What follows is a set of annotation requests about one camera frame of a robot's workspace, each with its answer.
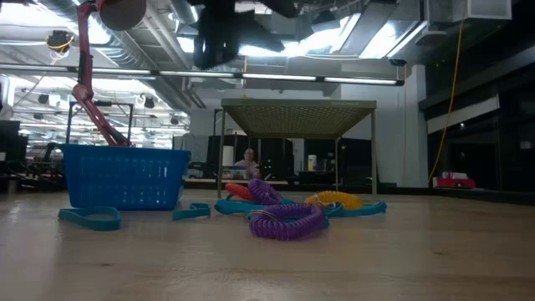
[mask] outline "basket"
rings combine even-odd
[[[63,145],[70,204],[75,208],[173,210],[191,158],[188,150]]]

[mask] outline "purple coiled cord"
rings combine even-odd
[[[260,212],[252,212],[249,222],[253,235],[278,240],[295,240],[306,237],[324,227],[324,210],[315,205],[273,205]],[[301,217],[292,222],[280,222],[284,218]]]
[[[249,193],[257,204],[277,205],[283,197],[271,185],[260,179],[252,179],[247,185]]]

